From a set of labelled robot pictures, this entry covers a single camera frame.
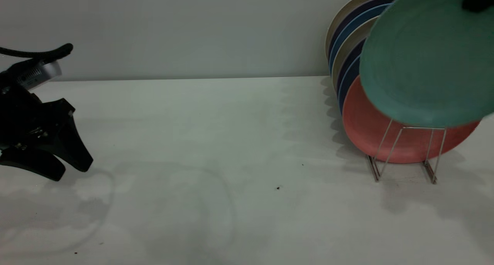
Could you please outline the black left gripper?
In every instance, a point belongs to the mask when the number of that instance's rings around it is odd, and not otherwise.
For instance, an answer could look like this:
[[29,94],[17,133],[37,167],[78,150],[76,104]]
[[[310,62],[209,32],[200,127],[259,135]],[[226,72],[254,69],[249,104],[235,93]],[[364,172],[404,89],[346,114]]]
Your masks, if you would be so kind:
[[[66,171],[55,156],[80,172],[89,170],[93,158],[76,129],[75,108],[66,99],[42,103],[30,92],[57,77],[58,66],[11,67],[1,73],[1,165],[52,181]],[[39,149],[25,149],[29,145]]]

